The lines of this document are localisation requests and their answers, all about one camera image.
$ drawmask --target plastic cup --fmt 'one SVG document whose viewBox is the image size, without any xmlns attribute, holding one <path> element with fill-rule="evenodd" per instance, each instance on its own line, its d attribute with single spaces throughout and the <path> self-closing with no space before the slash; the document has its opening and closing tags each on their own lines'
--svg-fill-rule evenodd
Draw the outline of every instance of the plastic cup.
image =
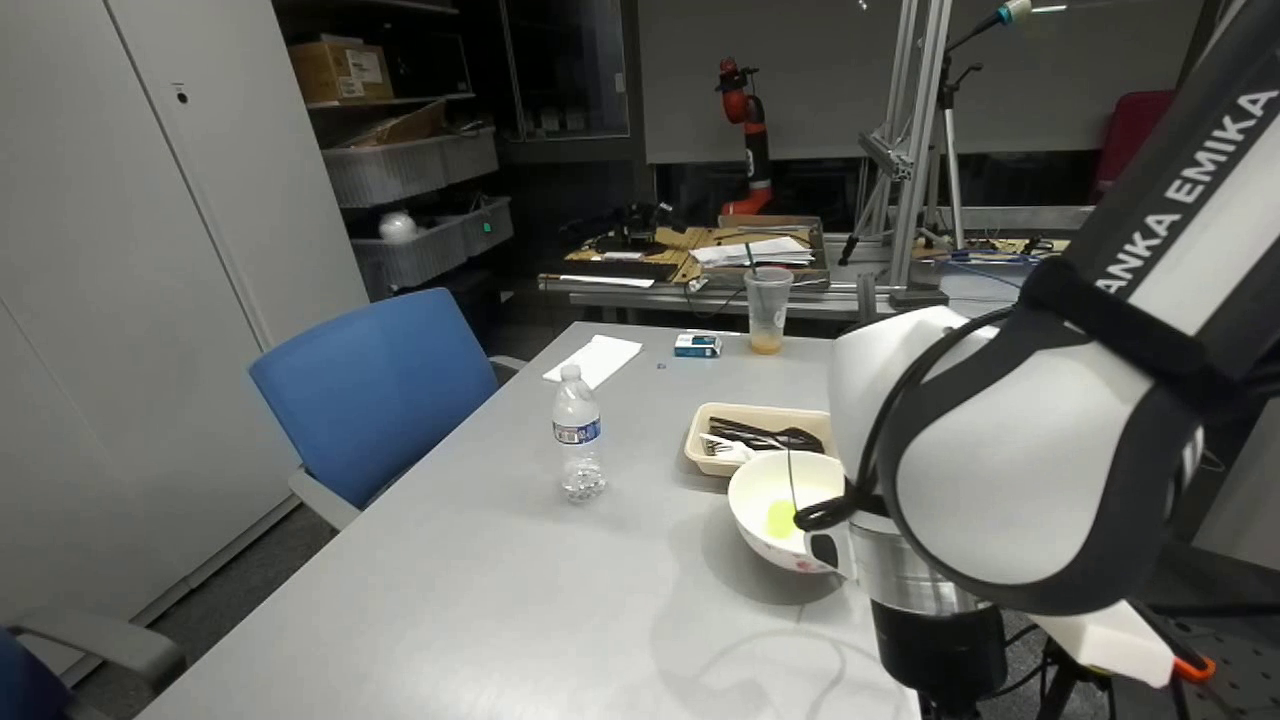
<svg viewBox="0 0 1280 720">
<path fill-rule="evenodd" d="M 757 355 L 776 355 L 789 332 L 789 297 L 790 270 L 789 269 L 752 269 L 747 277 L 747 348 Z"/>
</svg>

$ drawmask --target chair backrest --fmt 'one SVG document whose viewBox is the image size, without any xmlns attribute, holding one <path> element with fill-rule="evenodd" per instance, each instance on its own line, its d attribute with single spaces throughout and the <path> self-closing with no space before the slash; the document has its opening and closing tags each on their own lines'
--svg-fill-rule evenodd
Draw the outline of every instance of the chair backrest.
<svg viewBox="0 0 1280 720">
<path fill-rule="evenodd" d="M 445 288 L 325 321 L 249 376 L 306 474 L 364 508 L 493 391 L 493 362 Z"/>
<path fill-rule="evenodd" d="M 64 720 L 73 693 L 0 628 L 0 720 Z"/>
<path fill-rule="evenodd" d="M 1128 170 L 1135 152 L 1146 145 L 1157 123 L 1165 119 L 1168 103 L 1173 103 L 1173 91 L 1128 91 L 1115 100 L 1105 126 L 1093 194 L 1109 194 L 1115 186 L 1115 178 Z"/>
</svg>

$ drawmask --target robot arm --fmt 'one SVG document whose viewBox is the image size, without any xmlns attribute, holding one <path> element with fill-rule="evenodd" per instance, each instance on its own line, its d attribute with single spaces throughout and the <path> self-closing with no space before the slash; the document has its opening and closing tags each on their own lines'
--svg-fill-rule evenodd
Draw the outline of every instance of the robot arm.
<svg viewBox="0 0 1280 720">
<path fill-rule="evenodd" d="M 720 106 L 726 123 L 744 126 L 747 152 L 747 194 L 723 204 L 723 217 L 758 217 L 772 204 L 768 123 L 752 74 L 757 66 L 738 66 L 736 59 L 720 65 Z"/>
<path fill-rule="evenodd" d="M 1280 337 L 1273 26 L 1280 3 L 1246 3 L 1071 250 L 1027 281 L 993 341 L 883 411 L 883 502 L 958 588 L 1068 615 L 1123 601 L 1153 569 L 1210 394 L 1238 386 Z M 836 376 L 858 367 L 855 337 Z M 846 440 L 858 426 L 838 407 L 866 394 L 831 401 Z"/>
</svg>

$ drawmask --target label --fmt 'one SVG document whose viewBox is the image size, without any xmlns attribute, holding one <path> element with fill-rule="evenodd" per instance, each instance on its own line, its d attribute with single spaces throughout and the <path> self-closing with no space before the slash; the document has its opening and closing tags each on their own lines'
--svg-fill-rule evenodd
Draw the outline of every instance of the label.
<svg viewBox="0 0 1280 720">
<path fill-rule="evenodd" d="M 384 81 L 384 59 L 375 48 L 348 48 L 348 74 L 356 74 L 356 82 L 378 82 Z"/>
<path fill-rule="evenodd" d="M 337 87 L 337 94 L 344 94 L 344 100 L 348 100 L 348 94 L 364 94 L 364 82 L 360 82 L 356 74 L 337 74 L 332 87 Z"/>
<path fill-rule="evenodd" d="M 600 440 L 600 421 L 592 425 L 552 425 L 555 443 L 594 443 Z"/>
<path fill-rule="evenodd" d="M 720 337 L 678 332 L 671 353 L 675 355 L 717 361 L 720 355 Z"/>
</svg>

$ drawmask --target white table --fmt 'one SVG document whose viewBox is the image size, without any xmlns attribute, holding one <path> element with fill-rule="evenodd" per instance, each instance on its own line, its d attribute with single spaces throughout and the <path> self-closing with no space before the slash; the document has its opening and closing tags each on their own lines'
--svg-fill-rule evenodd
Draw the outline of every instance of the white table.
<svg viewBox="0 0 1280 720">
<path fill-rule="evenodd" d="M 607 497 L 555 498 L 552 384 L 592 332 Z M 685 462 L 703 401 L 824 407 L 827 345 L 671 361 L 666 328 L 576 324 L 227 631 L 143 720 L 921 715 L 866 601 L 768 569 Z"/>
</svg>

